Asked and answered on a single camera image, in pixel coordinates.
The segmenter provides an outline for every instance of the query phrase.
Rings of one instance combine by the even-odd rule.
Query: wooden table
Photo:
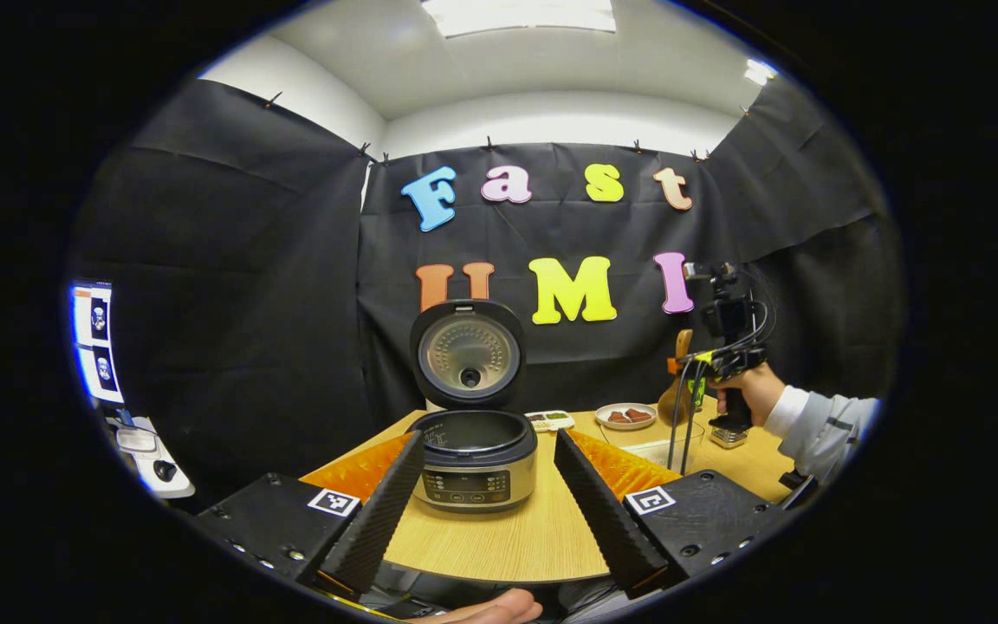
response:
[[[341,457],[404,434],[425,413],[413,411]],[[618,431],[602,429],[594,412],[571,415],[575,430],[616,446],[668,441],[670,436],[670,428],[661,419],[643,430]],[[714,400],[706,396],[696,423],[705,426],[713,415]],[[489,583],[555,583],[607,574],[599,545],[554,466],[557,434],[536,435],[538,483],[526,503],[504,512],[458,514],[411,497],[385,560],[400,568]],[[682,436],[677,429],[677,438]],[[704,435],[689,453],[696,454],[694,470],[719,471],[759,497],[776,502],[788,494],[777,478],[792,470],[792,459],[777,453],[779,444],[775,436],[753,429],[748,442],[737,449],[722,449]]]

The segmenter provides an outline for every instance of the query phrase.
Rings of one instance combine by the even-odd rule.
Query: white wall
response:
[[[371,142],[380,158],[387,124],[356,91],[309,56],[273,36],[260,36],[230,52],[199,78],[230,84],[310,119],[354,146]]]
[[[644,95],[540,91],[466,100],[387,123],[381,151],[399,158],[495,143],[599,143],[669,153],[714,151],[732,115]]]

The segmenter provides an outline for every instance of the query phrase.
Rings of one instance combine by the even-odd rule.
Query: open lid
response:
[[[411,353],[419,390],[448,408],[502,406],[526,364],[518,317],[483,299],[431,305],[411,327]]]

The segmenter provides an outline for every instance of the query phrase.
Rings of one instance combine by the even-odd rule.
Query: person's hand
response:
[[[456,611],[415,617],[415,624],[524,624],[541,615],[541,605],[534,600],[534,594],[526,589],[510,589],[502,596],[486,603],[462,607]]]
[[[710,383],[710,387],[718,390],[718,413],[726,413],[726,390],[728,387],[736,387],[742,391],[742,398],[745,399],[746,406],[749,406],[749,413],[753,426],[764,426],[768,421],[768,415],[776,407],[777,400],[784,394],[784,387],[787,384],[780,380],[779,376],[768,367],[768,362],[763,362],[759,367],[752,367],[748,371],[732,378],[721,380],[718,383]]]

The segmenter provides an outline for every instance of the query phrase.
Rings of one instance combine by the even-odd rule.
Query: rice cooker control panel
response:
[[[423,471],[431,501],[494,504],[510,500],[510,471]]]

